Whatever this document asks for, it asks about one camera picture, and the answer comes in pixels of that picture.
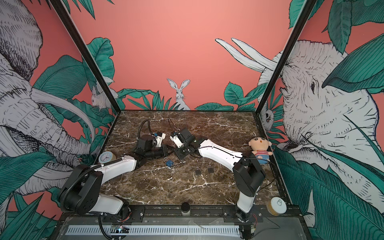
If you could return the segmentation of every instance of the brown marble surface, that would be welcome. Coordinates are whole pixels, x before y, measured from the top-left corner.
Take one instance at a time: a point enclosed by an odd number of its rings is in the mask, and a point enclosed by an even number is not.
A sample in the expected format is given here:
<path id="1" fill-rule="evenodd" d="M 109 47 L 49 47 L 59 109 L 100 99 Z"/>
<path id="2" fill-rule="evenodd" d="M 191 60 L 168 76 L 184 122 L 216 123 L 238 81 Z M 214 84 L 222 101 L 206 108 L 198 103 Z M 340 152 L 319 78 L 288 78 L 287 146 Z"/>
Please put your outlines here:
<path id="1" fill-rule="evenodd" d="M 168 117 L 177 128 L 188 127 L 195 136 L 205 136 L 238 152 L 250 150 L 248 141 L 258 135 L 252 113 L 124 111 L 105 151 L 113 152 L 116 157 L 130 152 L 136 145 L 138 127 L 145 119 L 151 120 L 153 132 L 166 133 L 164 144 L 175 146 L 169 139 L 173 129 L 168 124 Z M 141 134 L 148 134 L 146 125 Z M 168 159 L 174 162 L 173 167 L 166 166 Z M 149 161 L 133 172 L 111 179 L 102 185 L 101 192 L 121 196 L 131 204 L 236 204 L 239 190 L 232 172 L 224 166 L 208 158 L 187 156 L 180 161 L 172 154 L 168 159 Z M 214 173 L 208 173 L 209 165 L 214 168 Z M 262 166 L 267 174 L 262 185 L 265 186 L 273 179 L 273 173 L 268 164 Z M 195 175 L 197 167 L 202 172 L 199 176 Z M 255 203 L 265 205 L 274 196 L 279 196 L 275 182 L 259 192 Z"/>

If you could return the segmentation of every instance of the black lid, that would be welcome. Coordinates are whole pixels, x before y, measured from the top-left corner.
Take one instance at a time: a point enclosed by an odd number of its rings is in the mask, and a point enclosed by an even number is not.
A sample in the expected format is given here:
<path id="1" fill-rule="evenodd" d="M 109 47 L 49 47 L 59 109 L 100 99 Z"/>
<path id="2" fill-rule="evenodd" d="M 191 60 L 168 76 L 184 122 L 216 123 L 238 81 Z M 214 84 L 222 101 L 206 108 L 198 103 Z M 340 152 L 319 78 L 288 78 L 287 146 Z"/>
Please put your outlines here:
<path id="1" fill-rule="evenodd" d="M 181 204 L 181 211 L 182 212 L 189 212 L 190 209 L 191 209 L 191 206 L 189 205 L 189 203 L 183 202 Z"/>

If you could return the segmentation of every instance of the padlock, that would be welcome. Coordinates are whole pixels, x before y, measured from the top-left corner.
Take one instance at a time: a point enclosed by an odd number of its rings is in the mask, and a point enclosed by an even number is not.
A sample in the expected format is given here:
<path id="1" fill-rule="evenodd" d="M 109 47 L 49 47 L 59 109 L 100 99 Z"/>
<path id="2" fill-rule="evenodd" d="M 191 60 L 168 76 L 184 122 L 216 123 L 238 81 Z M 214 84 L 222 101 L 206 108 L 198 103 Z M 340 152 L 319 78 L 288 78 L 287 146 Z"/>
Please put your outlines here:
<path id="1" fill-rule="evenodd" d="M 211 165 L 209 165 L 208 166 L 208 173 L 214 173 L 214 172 L 215 172 L 214 168 Z"/>
<path id="2" fill-rule="evenodd" d="M 201 170 L 198 167 L 196 167 L 195 175 L 196 176 L 200 176 L 201 175 Z"/>

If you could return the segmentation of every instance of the small jar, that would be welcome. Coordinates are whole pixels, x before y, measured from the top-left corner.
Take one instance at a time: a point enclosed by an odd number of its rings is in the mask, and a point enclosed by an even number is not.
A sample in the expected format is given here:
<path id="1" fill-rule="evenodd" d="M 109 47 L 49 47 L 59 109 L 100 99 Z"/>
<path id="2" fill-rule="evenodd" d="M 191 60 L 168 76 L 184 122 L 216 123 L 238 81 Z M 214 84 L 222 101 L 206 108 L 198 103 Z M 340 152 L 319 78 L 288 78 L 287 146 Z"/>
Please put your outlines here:
<path id="1" fill-rule="evenodd" d="M 187 202 L 183 202 L 181 204 L 181 214 L 183 216 L 190 216 L 191 215 L 191 206 Z"/>
<path id="2" fill-rule="evenodd" d="M 287 211 L 287 205 L 283 199 L 279 197 L 272 198 L 266 205 L 268 212 L 274 216 L 284 214 Z"/>

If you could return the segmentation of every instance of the black metal pole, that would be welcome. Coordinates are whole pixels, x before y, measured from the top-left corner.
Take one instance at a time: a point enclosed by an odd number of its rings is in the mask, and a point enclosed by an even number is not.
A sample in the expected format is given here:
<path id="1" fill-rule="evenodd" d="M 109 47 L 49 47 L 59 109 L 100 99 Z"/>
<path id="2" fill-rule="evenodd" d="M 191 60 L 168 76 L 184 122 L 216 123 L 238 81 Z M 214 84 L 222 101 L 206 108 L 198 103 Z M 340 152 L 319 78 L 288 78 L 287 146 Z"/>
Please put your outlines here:
<path id="1" fill-rule="evenodd" d="M 304 25 L 307 22 L 307 19 L 310 16 L 311 11 L 312 11 L 315 3 L 316 3 L 316 0 L 306 0 L 306 2 L 304 3 L 303 9 L 302 9 L 297 21 L 296 21 L 295 26 L 293 27 L 292 33 L 291 33 L 291 35 L 287 41 L 287 44 L 285 45 L 285 48 L 281 54 L 279 62 L 277 63 L 276 68 L 273 71 L 271 80 L 269 81 L 269 83 L 265 89 L 264 95 L 263 95 L 262 99 L 260 100 L 259 105 L 257 106 L 256 115 L 259 115 L 261 113 L 261 110 L 262 110 L 264 104 L 268 100 L 268 97 L 272 92 L 273 86 L 276 84 L 277 79 L 279 79 L 280 73 L 283 70 L 285 63 L 287 62 L 288 57 L 289 57 L 293 47 L 295 46 L 295 43 L 296 43 L 297 39 L 299 38 L 300 33 L 303 30 Z"/>
<path id="2" fill-rule="evenodd" d="M 68 33 L 71 35 L 74 43 L 76 44 L 77 48 L 79 49 L 85 62 L 88 64 L 88 66 L 91 69 L 96 80 L 100 84 L 104 93 L 107 95 L 107 98 L 111 102 L 112 107 L 114 108 L 114 110 L 116 111 L 117 114 L 120 113 L 121 110 L 120 110 L 118 103 L 116 102 L 115 98 L 112 96 L 112 93 L 108 88 L 108 85 L 104 81 L 103 75 L 99 71 L 92 55 L 88 51 L 87 46 L 85 45 L 83 39 L 81 38 L 80 34 L 78 33 L 74 23 L 72 22 L 71 17 L 68 15 L 68 13 L 66 11 L 64 5 L 62 4 L 62 2 L 60 0 L 50 0 L 50 1 L 51 1 L 53 8 L 55 9 L 57 15 L 59 15 L 65 28 L 67 29 Z"/>

